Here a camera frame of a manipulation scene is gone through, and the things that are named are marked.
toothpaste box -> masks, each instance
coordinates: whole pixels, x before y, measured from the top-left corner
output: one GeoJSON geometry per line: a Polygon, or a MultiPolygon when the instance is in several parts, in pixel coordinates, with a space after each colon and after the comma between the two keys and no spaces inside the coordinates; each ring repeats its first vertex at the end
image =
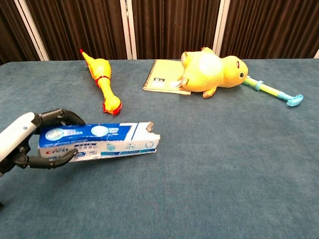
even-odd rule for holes
{"type": "Polygon", "coordinates": [[[160,135],[152,133],[152,129],[152,122],[49,127],[40,134],[38,154],[58,158],[77,148],[78,153],[70,161],[74,162],[155,153],[160,135]]]}

table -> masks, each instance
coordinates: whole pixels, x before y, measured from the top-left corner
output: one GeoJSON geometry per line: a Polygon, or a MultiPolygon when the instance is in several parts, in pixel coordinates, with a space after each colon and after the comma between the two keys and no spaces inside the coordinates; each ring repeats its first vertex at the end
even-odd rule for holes
{"type": "MultiPolygon", "coordinates": [[[[84,61],[0,67],[0,131],[63,108],[86,123],[154,123],[153,154],[15,167],[0,178],[2,238],[318,238],[319,59],[244,60],[297,107],[240,85],[210,99],[146,92],[153,60],[111,60],[118,116],[84,61]]],[[[30,140],[36,155],[37,136],[30,140]]]]}

rubber chicken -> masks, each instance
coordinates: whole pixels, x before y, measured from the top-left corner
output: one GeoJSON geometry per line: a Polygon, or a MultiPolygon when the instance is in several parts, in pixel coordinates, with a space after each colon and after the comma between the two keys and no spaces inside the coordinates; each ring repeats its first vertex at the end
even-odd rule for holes
{"type": "Polygon", "coordinates": [[[244,82],[248,68],[236,56],[219,58],[208,47],[201,51],[184,52],[181,56],[184,73],[177,82],[193,92],[203,92],[203,97],[211,97],[217,87],[234,87],[244,82]]]}
{"type": "Polygon", "coordinates": [[[102,90],[104,96],[104,102],[102,104],[103,112],[113,115],[118,114],[121,111],[122,103],[121,100],[113,94],[111,89],[112,70],[109,61],[101,58],[94,59],[88,56],[82,49],[80,49],[80,52],[88,65],[96,85],[102,90]]]}

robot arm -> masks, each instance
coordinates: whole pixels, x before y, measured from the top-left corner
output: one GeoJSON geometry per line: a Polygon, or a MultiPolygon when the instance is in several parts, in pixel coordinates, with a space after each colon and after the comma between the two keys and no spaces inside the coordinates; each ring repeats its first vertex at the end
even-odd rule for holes
{"type": "Polygon", "coordinates": [[[78,152],[73,149],[63,157],[48,159],[27,156],[30,151],[29,139],[34,134],[39,134],[45,127],[56,125],[77,124],[85,122],[75,113],[57,109],[42,114],[26,113],[16,119],[3,132],[0,133],[0,177],[9,172],[14,166],[21,168],[56,168],[68,163],[78,152]]]}

spiral notebook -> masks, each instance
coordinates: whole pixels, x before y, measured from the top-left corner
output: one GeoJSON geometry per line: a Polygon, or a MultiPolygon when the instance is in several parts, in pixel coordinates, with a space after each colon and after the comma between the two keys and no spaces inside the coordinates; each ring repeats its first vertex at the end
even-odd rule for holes
{"type": "Polygon", "coordinates": [[[174,86],[183,73],[184,68],[180,61],[155,60],[145,81],[143,90],[190,95],[190,91],[187,91],[183,87],[174,86]]]}

